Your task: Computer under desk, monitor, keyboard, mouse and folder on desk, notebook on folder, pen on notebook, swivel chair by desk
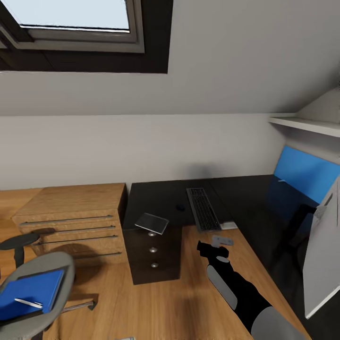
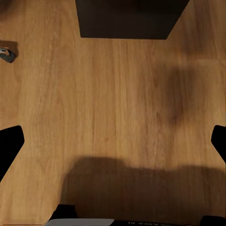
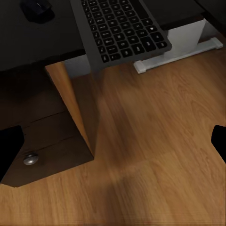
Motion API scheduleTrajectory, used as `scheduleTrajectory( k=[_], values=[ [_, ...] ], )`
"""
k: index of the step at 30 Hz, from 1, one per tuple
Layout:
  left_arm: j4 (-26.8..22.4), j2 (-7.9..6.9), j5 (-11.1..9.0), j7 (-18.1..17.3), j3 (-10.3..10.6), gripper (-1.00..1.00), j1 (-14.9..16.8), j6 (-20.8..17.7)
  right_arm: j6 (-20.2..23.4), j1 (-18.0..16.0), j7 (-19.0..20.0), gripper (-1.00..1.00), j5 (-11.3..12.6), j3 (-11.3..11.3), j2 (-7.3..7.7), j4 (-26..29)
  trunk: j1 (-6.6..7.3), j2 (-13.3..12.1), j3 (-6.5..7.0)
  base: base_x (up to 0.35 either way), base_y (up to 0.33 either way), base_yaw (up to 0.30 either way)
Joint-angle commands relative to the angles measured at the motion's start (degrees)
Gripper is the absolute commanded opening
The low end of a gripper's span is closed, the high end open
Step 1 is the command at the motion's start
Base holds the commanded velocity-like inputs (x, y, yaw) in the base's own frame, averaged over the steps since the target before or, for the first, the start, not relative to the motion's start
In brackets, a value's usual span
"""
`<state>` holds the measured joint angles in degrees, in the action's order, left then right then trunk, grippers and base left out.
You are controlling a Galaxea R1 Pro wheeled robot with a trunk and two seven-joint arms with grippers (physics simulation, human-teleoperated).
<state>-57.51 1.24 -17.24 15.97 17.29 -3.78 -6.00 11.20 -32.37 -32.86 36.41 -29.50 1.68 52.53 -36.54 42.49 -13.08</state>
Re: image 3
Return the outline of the mouse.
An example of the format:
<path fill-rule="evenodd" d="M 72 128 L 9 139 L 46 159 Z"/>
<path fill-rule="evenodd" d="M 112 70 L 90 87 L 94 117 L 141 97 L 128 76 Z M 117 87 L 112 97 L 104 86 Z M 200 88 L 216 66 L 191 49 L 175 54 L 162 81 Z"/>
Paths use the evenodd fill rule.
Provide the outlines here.
<path fill-rule="evenodd" d="M 46 0 L 20 0 L 19 6 L 30 19 L 43 17 L 51 9 L 51 5 Z"/>

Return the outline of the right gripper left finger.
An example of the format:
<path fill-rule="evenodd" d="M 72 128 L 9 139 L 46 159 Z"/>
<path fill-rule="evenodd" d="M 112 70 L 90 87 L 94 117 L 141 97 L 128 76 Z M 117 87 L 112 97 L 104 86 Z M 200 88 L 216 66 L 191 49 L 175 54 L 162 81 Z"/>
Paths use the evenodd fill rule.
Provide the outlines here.
<path fill-rule="evenodd" d="M 0 130 L 0 181 L 24 144 L 21 126 Z"/>

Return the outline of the keyboard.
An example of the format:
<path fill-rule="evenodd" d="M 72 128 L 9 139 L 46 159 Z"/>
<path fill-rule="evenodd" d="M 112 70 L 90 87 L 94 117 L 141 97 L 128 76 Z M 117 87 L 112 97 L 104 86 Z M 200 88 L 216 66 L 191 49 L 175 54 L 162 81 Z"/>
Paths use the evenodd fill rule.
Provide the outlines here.
<path fill-rule="evenodd" d="M 69 0 L 91 71 L 170 51 L 142 0 Z"/>

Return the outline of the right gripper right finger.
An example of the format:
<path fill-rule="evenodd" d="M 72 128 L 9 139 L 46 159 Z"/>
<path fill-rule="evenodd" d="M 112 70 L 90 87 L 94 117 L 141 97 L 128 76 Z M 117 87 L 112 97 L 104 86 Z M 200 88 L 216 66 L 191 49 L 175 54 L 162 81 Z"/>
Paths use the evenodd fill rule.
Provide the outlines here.
<path fill-rule="evenodd" d="M 226 127 L 215 125 L 211 142 L 226 163 Z"/>

